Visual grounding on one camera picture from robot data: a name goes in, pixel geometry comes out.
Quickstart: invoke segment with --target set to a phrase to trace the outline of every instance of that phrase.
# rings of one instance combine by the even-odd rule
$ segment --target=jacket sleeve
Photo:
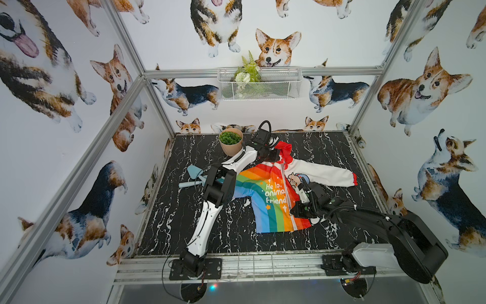
[[[343,168],[322,165],[294,159],[285,170],[285,176],[290,174],[306,175],[309,181],[315,181],[327,186],[350,187],[357,186],[356,174]]]

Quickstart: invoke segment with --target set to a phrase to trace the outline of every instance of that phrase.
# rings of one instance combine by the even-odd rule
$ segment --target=black marble surface
[[[292,144],[294,158],[346,168],[356,173],[358,186],[330,187],[333,194],[358,205],[377,208],[376,201],[344,134],[335,132],[281,133]],[[186,168],[204,168],[226,160],[216,135],[177,136],[165,170],[138,256],[179,254],[191,238],[201,213],[201,185],[179,189],[190,181]],[[251,252],[343,249],[352,242],[372,243],[376,235],[360,228],[325,221],[295,232],[255,232],[255,216],[249,198],[239,198],[223,207],[209,238],[208,252]]]

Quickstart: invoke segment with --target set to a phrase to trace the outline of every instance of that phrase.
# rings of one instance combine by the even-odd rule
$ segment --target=rainbow stripe
[[[259,164],[241,172],[236,178],[234,198],[251,197],[257,233],[284,232],[311,226],[308,219],[294,218],[290,206],[299,200],[280,169]]]

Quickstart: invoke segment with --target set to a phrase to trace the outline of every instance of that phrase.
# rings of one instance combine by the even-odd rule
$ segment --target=green plant
[[[242,138],[234,132],[223,132],[219,136],[219,140],[227,145],[237,144]]]

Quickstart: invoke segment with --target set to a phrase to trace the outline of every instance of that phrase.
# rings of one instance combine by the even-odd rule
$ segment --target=dog
[[[179,126],[179,128],[181,128],[179,134],[201,134],[199,118],[194,119],[190,124],[186,124],[178,120],[176,120],[175,123]]]
[[[349,132],[349,128],[351,128],[351,125],[343,124],[343,123],[337,123],[336,128],[338,130],[341,130],[341,131],[348,131]],[[361,137],[359,129],[356,129],[356,132],[354,134],[354,140],[358,144],[358,147],[360,147],[361,149],[366,148],[366,142],[363,139],[363,137]]]
[[[235,128],[240,130],[242,133],[255,133],[257,130],[254,125],[222,125],[222,124],[213,124],[211,125],[211,129],[215,133],[221,133],[223,130],[228,128]]]
[[[151,79],[152,85],[160,92],[165,102],[182,112],[182,116],[187,116],[187,110],[206,101],[214,104],[216,110],[221,98],[219,89],[212,85],[197,87],[183,87],[175,82],[175,79]]]
[[[158,166],[155,164],[154,169],[152,171],[152,175],[150,175],[150,179],[148,180],[147,184],[145,185],[145,190],[143,191],[142,199],[140,200],[140,205],[135,209],[135,214],[139,215],[145,212],[147,209],[150,197],[155,189],[155,183],[157,182],[158,178]]]
[[[369,171],[371,172],[371,176],[374,179],[373,184],[378,188],[378,190],[383,195],[383,198],[385,199],[386,205],[387,205],[390,213],[393,214],[393,215],[400,215],[400,216],[407,215],[408,210],[403,205],[403,191],[402,191],[402,189],[401,188],[398,189],[395,192],[395,195],[393,195],[393,197],[389,197],[388,193],[385,191],[385,188],[383,188],[382,181],[380,180],[380,177],[376,173],[375,168],[373,168],[373,166],[370,165],[370,164],[368,164],[368,168],[369,168]]]
[[[276,0],[277,13],[280,17],[285,18],[288,16],[286,13],[289,10],[290,0]],[[314,0],[322,6],[334,6],[337,9],[337,16],[339,19],[346,18],[351,10],[349,9],[349,3],[353,0]]]
[[[135,236],[125,225],[120,225],[120,246],[106,261],[108,266],[119,265],[121,259],[132,257],[135,252]]]
[[[29,1],[0,1],[0,78],[12,94],[56,124],[61,118],[75,133],[83,121],[74,104],[96,102],[86,92],[71,57]]]
[[[327,59],[316,68],[323,68],[326,66],[326,63]],[[314,107],[314,109],[317,109],[316,113],[320,113],[327,105],[337,104],[348,99],[352,100],[349,108],[353,108],[365,98],[365,92],[369,88],[369,85],[364,82],[334,82],[332,76],[304,77],[311,82],[309,98],[312,103],[316,104]]]
[[[113,51],[113,59],[107,63],[91,60],[93,69],[106,80],[113,92],[113,99],[111,100],[110,115],[122,102],[128,88],[132,84],[132,77],[124,65],[122,50],[118,44],[115,44]],[[145,123],[141,121],[142,111],[147,110],[147,105],[143,105],[140,98],[137,98],[130,110],[125,115],[122,123],[118,127],[115,135],[113,135],[113,142],[115,146],[121,151],[125,152],[128,146],[135,137],[135,127],[143,129]]]
[[[483,36],[486,33],[486,6],[483,8],[481,13],[478,16],[476,24],[471,30],[471,34],[469,34],[468,40],[466,45],[468,49],[475,49],[476,48],[476,41],[483,41]]]
[[[90,5],[96,8],[102,7],[101,0],[67,0],[75,15],[83,22],[86,28],[96,37],[100,32],[96,29],[96,24],[91,20]],[[141,24],[149,22],[149,17],[142,11],[143,0],[113,0],[119,12],[129,12]]]
[[[24,234],[22,235],[22,238],[20,239],[20,242],[18,243],[17,248],[20,248],[20,245],[25,241],[27,236],[29,235],[30,231],[34,228],[34,223],[29,222],[25,220],[22,217],[17,217],[17,219],[20,221],[20,225],[22,226],[22,231],[24,231]]]
[[[228,42],[232,52],[241,51],[236,35],[242,20],[242,0],[192,0],[191,19],[203,44],[209,45],[210,58],[218,55],[222,42]]]
[[[446,240],[450,248],[486,257],[486,218],[474,206],[459,185],[462,171],[474,172],[478,167],[465,149],[476,140],[462,141],[446,135],[441,129],[434,136],[434,154],[422,165],[413,200],[426,200],[459,230],[457,243]]]
[[[114,191],[126,185],[123,170],[118,163],[110,161],[100,170],[93,187],[81,206],[66,213],[37,258],[35,265],[51,256],[65,259],[84,257],[103,241],[109,245],[111,235],[106,230],[110,217]]]
[[[295,32],[285,39],[270,38],[260,29],[256,31],[261,53],[256,64],[259,67],[288,67],[292,60],[292,50],[299,44],[302,34]]]
[[[412,51],[417,46],[417,44],[422,41],[422,39],[437,25],[442,15],[446,11],[452,0],[428,0],[425,4],[424,10],[421,12],[419,24],[420,26],[415,26],[412,32],[408,36],[406,42],[407,49],[403,53],[403,58],[405,61],[409,62],[412,59]],[[412,1],[411,0],[400,0],[392,13],[390,14],[390,19],[386,26],[386,37],[385,41],[390,41],[389,45],[383,51],[386,55],[391,48],[395,37],[403,24],[403,20],[408,13]]]
[[[329,115],[318,121],[312,120],[310,117],[306,117],[305,118],[306,126],[303,129],[297,129],[297,130],[280,129],[280,130],[275,130],[273,132],[308,132],[308,131],[320,132],[320,131],[324,131],[328,119],[329,119]]]
[[[451,75],[444,70],[436,47],[427,59],[423,75],[416,80],[388,81],[380,89],[378,101],[392,113],[390,125],[395,127],[398,121],[410,136],[413,125],[424,120],[448,95],[467,88],[471,81],[469,74]]]

